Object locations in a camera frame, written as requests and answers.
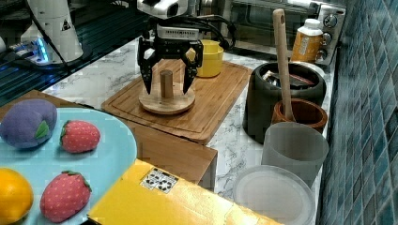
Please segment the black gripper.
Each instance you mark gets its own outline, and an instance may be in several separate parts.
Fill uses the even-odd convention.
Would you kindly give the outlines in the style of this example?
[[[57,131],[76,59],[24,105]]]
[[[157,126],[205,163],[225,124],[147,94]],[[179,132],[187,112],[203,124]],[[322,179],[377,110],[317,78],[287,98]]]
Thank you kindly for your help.
[[[198,28],[162,26],[147,27],[139,37],[138,64],[145,90],[151,93],[152,67],[161,59],[182,59],[187,65],[183,80],[186,94],[202,66],[204,46]]]

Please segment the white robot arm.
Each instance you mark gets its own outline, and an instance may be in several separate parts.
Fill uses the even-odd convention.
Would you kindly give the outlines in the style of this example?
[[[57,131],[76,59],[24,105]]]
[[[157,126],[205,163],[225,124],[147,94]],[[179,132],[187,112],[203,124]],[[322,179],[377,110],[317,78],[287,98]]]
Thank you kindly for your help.
[[[161,59],[181,59],[185,66],[183,94],[186,94],[202,66],[204,45],[199,29],[188,26],[194,0],[137,0],[137,8],[150,15],[139,37],[138,65],[145,90],[152,88],[152,68]]]

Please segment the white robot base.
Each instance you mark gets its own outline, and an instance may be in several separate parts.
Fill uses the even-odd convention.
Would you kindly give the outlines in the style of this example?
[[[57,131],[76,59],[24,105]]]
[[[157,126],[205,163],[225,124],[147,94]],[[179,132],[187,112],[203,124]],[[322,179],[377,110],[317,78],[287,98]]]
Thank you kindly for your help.
[[[68,0],[25,0],[32,24],[10,49],[33,67],[68,69],[88,59],[92,49],[80,42]]]

